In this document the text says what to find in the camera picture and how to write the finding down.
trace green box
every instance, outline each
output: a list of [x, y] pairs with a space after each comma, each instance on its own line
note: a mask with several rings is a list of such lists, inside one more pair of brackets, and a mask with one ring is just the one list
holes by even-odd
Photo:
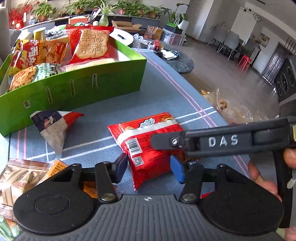
[[[30, 115], [37, 110], [72, 110], [139, 91], [146, 58], [111, 37], [108, 43], [130, 61], [57, 74], [0, 96], [0, 133], [6, 136], [33, 124]], [[0, 68], [0, 84], [12, 56]]]

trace black speaker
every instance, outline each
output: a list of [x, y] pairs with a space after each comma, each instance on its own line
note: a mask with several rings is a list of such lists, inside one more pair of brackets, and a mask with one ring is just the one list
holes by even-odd
[[280, 116], [296, 116], [296, 56], [288, 56], [274, 84], [279, 101]]

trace blue gripper pad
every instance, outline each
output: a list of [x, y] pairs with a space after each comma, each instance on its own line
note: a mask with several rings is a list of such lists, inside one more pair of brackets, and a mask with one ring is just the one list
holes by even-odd
[[176, 156], [170, 157], [170, 168], [179, 183], [185, 183], [184, 166]]

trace door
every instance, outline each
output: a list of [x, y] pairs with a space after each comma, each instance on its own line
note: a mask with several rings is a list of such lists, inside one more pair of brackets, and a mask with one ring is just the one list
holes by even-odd
[[287, 49], [278, 43], [274, 54], [272, 55], [268, 65], [266, 66], [262, 76], [266, 78], [272, 85], [274, 85], [274, 79], [279, 72], [281, 66], [283, 65], [286, 56], [288, 55]]

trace gray ribbed surface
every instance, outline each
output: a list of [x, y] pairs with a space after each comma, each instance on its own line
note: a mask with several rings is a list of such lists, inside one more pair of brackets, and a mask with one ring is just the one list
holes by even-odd
[[54, 237], [23, 232], [16, 241], [281, 241], [275, 233], [259, 237], [227, 234], [208, 223], [196, 206], [178, 202], [173, 195], [124, 195], [101, 206], [83, 227]]

